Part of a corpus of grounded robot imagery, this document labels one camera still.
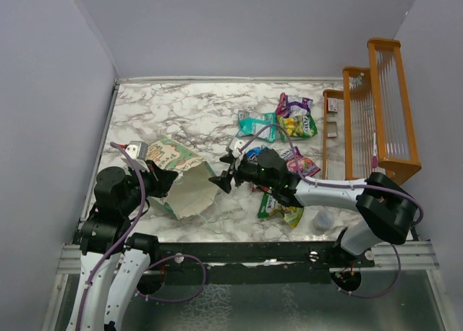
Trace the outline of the blue small snack packet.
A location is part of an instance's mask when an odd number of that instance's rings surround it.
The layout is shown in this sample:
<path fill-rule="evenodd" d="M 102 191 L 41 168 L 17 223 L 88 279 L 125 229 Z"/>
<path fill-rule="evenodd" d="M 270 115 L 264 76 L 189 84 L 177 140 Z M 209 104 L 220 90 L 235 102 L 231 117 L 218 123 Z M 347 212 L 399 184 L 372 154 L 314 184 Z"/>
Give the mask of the blue small snack packet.
<path fill-rule="evenodd" d="M 258 156 L 262 152 L 265 152 L 265 151 L 268 151 L 268 150 L 270 150 L 270 148 L 266 147 L 266 146 L 259 146 L 259 147 L 251 148 L 250 150 L 248 150 L 245 153 L 246 161 L 254 161 L 255 162 L 258 159 Z"/>

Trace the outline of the purple white snack bag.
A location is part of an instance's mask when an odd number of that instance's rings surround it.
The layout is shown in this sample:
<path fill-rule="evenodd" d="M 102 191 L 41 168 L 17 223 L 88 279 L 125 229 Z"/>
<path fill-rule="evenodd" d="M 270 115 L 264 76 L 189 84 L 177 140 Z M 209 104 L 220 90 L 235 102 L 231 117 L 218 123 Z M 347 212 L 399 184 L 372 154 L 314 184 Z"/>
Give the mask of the purple white snack bag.
<path fill-rule="evenodd" d="M 289 118 L 310 114 L 313 100 L 296 95 L 281 93 L 276 108 L 278 117 Z"/>

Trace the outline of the purple raspberry candy bag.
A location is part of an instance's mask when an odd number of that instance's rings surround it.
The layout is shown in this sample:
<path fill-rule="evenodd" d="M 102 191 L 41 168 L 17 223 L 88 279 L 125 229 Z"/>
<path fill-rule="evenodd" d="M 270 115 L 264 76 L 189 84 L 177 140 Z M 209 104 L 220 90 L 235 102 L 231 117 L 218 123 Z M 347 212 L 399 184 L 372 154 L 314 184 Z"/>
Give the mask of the purple raspberry candy bag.
<path fill-rule="evenodd" d="M 297 174 L 300 171 L 305 177 L 313 177 L 321 172 L 321 169 L 315 164 L 313 160 L 303 155 L 297 146 L 282 152 L 281 157 L 286 161 L 286 166 L 289 172 Z"/>

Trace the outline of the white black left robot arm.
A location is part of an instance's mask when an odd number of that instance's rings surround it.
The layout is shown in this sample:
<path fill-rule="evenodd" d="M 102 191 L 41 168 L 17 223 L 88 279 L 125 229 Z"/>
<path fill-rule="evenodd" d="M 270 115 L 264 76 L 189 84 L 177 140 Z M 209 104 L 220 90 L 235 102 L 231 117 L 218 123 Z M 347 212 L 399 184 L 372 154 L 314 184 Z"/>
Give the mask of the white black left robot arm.
<path fill-rule="evenodd" d="M 68 330 L 120 330 L 143 272 L 160 259 L 156 236 L 133 233 L 129 215 L 148 197 L 165 197 L 176 171 L 146 162 L 147 170 L 104 168 L 96 177 L 95 204 L 81 228 L 80 280 Z"/>

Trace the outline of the green illustrated paper bag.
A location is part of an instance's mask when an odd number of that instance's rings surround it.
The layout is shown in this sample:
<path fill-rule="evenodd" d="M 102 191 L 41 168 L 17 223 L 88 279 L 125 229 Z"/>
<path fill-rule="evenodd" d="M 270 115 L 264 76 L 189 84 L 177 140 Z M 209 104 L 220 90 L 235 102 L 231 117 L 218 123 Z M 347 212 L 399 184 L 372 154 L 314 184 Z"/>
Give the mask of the green illustrated paper bag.
<path fill-rule="evenodd" d="M 159 213 L 179 221 L 199 217 L 214 234 L 224 232 L 225 225 L 220 231 L 212 227 L 213 222 L 224 222 L 224 212 L 216 202 L 218 187 L 208 180 L 216 174 L 204 157 L 160 134 L 148 145 L 147 158 L 162 169 L 178 173 L 166 197 L 148 198 L 150 216 Z"/>

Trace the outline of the teal white snack bag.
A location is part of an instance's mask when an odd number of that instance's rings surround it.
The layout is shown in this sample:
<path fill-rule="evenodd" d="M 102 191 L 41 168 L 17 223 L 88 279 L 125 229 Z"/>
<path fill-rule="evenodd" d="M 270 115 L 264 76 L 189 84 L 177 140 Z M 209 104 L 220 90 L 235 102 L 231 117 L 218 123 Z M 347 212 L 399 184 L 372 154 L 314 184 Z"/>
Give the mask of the teal white snack bag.
<path fill-rule="evenodd" d="M 237 137 L 255 136 L 263 127 L 269 124 L 276 123 L 276 114 L 257 113 L 253 111 L 238 111 L 238 132 Z M 276 140 L 276 128 L 270 126 L 265 129 L 259 136 L 260 139 L 266 142 L 274 142 Z"/>

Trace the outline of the green yellow snack bag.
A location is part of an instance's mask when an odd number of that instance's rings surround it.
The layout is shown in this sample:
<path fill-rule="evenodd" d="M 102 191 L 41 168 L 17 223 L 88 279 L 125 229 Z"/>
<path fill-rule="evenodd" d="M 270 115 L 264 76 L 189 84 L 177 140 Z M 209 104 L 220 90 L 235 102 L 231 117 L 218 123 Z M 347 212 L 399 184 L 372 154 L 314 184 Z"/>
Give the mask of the green yellow snack bag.
<path fill-rule="evenodd" d="M 303 207 L 283 206 L 272 195 L 265 193 L 261 199 L 257 217 L 264 219 L 281 215 L 287 225 L 296 228 L 304 211 Z"/>

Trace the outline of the red candy wrapper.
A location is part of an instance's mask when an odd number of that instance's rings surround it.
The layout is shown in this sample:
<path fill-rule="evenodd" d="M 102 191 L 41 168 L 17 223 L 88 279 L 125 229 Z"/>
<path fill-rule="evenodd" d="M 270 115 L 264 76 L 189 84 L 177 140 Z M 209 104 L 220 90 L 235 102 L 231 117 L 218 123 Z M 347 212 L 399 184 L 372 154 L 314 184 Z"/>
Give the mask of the red candy wrapper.
<path fill-rule="evenodd" d="M 257 185 L 252 185 L 251 187 L 252 192 L 268 192 L 268 188 L 264 186 L 257 186 Z"/>

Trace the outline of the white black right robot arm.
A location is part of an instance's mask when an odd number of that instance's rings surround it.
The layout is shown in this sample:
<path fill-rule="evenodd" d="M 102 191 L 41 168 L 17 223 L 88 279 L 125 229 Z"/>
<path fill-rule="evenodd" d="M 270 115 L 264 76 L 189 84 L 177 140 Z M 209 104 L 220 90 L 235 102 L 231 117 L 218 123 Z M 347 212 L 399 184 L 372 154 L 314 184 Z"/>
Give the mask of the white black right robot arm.
<path fill-rule="evenodd" d="M 265 150 L 254 160 L 234 151 L 220 161 L 229 167 L 209 181 L 226 193 L 233 185 L 250 182 L 267 189 L 283 206 L 324 206 L 358 212 L 362 220 L 344 229 L 332 249 L 335 263 L 342 267 L 350 266 L 381 242 L 403 244 L 419 209 L 413 197 L 380 172 L 351 181 L 305 178 L 290 172 L 275 150 Z"/>

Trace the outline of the green yellow candy bag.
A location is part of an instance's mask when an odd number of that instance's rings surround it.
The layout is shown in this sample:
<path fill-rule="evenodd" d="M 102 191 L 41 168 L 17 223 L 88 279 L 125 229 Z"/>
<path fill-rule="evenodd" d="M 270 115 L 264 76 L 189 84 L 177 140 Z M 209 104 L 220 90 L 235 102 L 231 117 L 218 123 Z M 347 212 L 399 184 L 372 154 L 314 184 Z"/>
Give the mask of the green yellow candy bag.
<path fill-rule="evenodd" d="M 277 117 L 277 123 L 281 126 L 291 139 L 309 139 L 318 134 L 318 129 L 310 114 Z"/>

